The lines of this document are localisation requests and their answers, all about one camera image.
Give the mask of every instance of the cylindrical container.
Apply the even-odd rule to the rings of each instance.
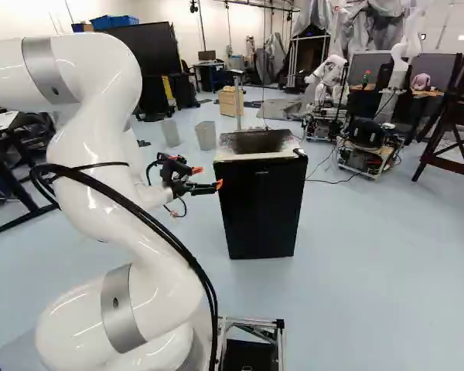
[[[174,120],[163,120],[162,131],[169,147],[180,145],[179,131],[177,130],[177,123]]]
[[[217,132],[214,121],[202,121],[194,127],[202,151],[209,151],[217,147]]]

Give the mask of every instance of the wooden stand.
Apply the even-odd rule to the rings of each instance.
[[[460,63],[458,65],[461,66],[461,68],[455,68],[453,72],[455,74],[453,80],[454,83],[452,84],[453,88],[448,90],[445,94],[444,102],[440,107],[441,110],[433,115],[433,117],[440,118],[438,119],[436,128],[433,131],[423,155],[421,156],[421,163],[412,177],[413,182],[418,181],[426,165],[433,165],[438,168],[443,168],[444,170],[449,170],[450,172],[456,172],[464,175],[464,163],[462,164],[460,162],[454,162],[452,160],[439,157],[441,154],[459,147],[462,159],[464,160],[464,139],[460,137],[459,130],[457,128],[457,125],[464,126],[464,56],[462,56],[462,60],[459,62]],[[432,125],[432,123],[428,123],[424,130],[428,131],[431,126],[430,124]],[[456,143],[436,151],[443,135],[447,131],[452,131]],[[425,134],[420,133],[419,139],[422,139],[424,135]]]

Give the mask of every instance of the cardboard box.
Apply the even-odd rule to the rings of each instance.
[[[220,114],[235,117],[235,87],[224,87],[218,92],[218,101],[220,102]],[[239,90],[239,112],[244,115],[244,94]]]

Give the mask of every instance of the silver metal ring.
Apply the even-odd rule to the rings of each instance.
[[[51,104],[79,103],[56,65],[50,37],[22,39],[22,56],[32,81]]]
[[[146,343],[134,318],[129,289],[131,265],[107,273],[101,289],[101,320],[108,341],[119,353],[126,353]]]

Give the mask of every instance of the yellow object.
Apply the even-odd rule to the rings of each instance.
[[[165,94],[167,96],[167,100],[175,99],[172,94],[172,88],[170,87],[169,77],[162,76],[163,86],[165,88]]]
[[[220,102],[220,114],[235,117],[235,87],[223,87],[218,92],[218,101]],[[244,115],[244,94],[239,90],[239,113]]]

